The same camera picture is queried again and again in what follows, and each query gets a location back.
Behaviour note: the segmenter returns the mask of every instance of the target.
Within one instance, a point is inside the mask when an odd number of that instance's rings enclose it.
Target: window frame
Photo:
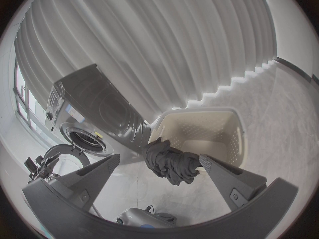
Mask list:
[[[25,92],[25,96],[24,96],[24,100],[21,97],[20,93],[18,92],[18,87],[17,86],[17,74],[18,74],[18,62],[17,59],[15,59],[15,63],[14,63],[14,88],[13,88],[13,92],[15,94],[16,97],[16,102],[17,102],[17,111],[16,111],[16,115],[20,117],[20,122],[24,123],[26,126],[28,126],[31,130],[32,133],[34,133],[48,148],[51,148],[53,146],[55,146],[55,144],[53,145],[52,143],[48,142],[46,139],[44,139],[42,137],[42,135],[40,135],[40,133],[38,133],[31,125],[31,120],[36,124],[36,126],[51,140],[53,140],[55,143],[57,144],[65,144],[63,141],[61,141],[58,137],[56,137],[50,130],[48,130],[46,128],[45,125],[42,124],[42,122],[36,117],[36,115],[32,112],[32,110],[29,107],[29,88],[27,86],[27,84],[25,83],[25,88],[24,88],[24,92]],[[23,115],[21,114],[20,108],[19,108],[19,104],[22,107],[22,109],[24,109],[24,111],[27,114],[27,120],[23,117]]]

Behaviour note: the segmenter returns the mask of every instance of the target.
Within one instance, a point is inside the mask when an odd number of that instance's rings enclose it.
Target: clothing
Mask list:
[[[200,166],[199,156],[170,146],[170,141],[161,142],[161,137],[144,146],[142,154],[147,167],[158,177],[166,177],[173,185],[179,186],[182,181],[192,183],[199,174],[196,170]]]

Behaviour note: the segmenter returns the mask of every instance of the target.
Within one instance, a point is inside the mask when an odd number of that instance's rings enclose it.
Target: screw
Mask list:
[[[123,221],[122,221],[120,218],[118,218],[118,219],[116,220],[116,223],[123,225]]]

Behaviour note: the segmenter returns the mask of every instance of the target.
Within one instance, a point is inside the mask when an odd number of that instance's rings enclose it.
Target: white plastic basket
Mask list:
[[[156,123],[149,143],[162,137],[183,152],[206,154],[243,167],[247,140],[238,113],[229,107],[188,108],[165,112]]]

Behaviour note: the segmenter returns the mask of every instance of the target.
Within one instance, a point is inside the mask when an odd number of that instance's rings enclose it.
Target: white curtain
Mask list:
[[[148,122],[273,59],[264,0],[35,0],[15,40],[29,89],[96,63]]]

